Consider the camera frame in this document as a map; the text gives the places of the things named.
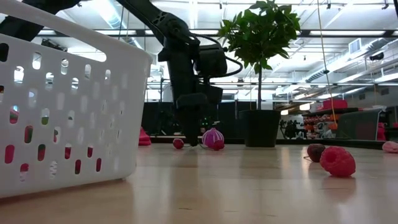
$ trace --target red ball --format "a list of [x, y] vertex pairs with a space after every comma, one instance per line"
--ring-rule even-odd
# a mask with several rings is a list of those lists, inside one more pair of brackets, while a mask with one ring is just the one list
[[311, 144], [307, 148], [307, 154], [313, 162], [319, 162], [325, 146], [322, 144]]
[[217, 141], [215, 141], [215, 142], [214, 142], [214, 145], [213, 145], [213, 149], [214, 149], [215, 151], [219, 151], [219, 150], [221, 150], [221, 149], [224, 149], [224, 141], [223, 141], [223, 140], [217, 140]]
[[174, 139], [173, 146], [176, 149], [182, 149], [182, 147], [184, 147], [184, 141], [182, 139]]
[[343, 147], [330, 146], [322, 153], [321, 166], [331, 175], [349, 177], [355, 173], [354, 157]]

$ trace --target basket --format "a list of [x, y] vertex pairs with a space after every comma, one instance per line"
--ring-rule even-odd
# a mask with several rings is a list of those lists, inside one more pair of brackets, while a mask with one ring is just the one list
[[0, 198], [131, 175], [149, 54], [15, 0], [2, 0], [0, 13], [106, 54], [98, 62], [0, 34], [9, 49], [0, 62]]

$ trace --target table surface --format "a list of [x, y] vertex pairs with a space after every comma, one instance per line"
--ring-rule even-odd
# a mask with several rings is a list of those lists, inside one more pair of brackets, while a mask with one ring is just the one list
[[398, 154], [348, 149], [353, 178], [330, 177], [306, 147], [141, 147], [117, 180], [0, 199], [5, 224], [397, 223]]

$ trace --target plant pot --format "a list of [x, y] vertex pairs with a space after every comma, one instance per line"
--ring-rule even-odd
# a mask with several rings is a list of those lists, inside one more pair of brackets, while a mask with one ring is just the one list
[[241, 111], [239, 120], [247, 147], [275, 147], [280, 111]]

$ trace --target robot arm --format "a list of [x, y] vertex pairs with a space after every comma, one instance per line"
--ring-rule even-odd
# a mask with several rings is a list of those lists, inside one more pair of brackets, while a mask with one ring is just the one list
[[[223, 92], [220, 88], [210, 86], [209, 79], [232, 75], [226, 74], [224, 50], [219, 43], [200, 46], [200, 41], [189, 31], [184, 21], [171, 13], [161, 11], [149, 0], [117, 1], [153, 31], [157, 40], [164, 46], [158, 58], [160, 62], [167, 62], [169, 68], [174, 114], [188, 142], [196, 146], [197, 136], [200, 134], [201, 111], [209, 102], [219, 103]], [[80, 0], [23, 2], [56, 14], [75, 6]], [[31, 41], [41, 29], [42, 26], [10, 16], [0, 24], [0, 33], [27, 41]]]

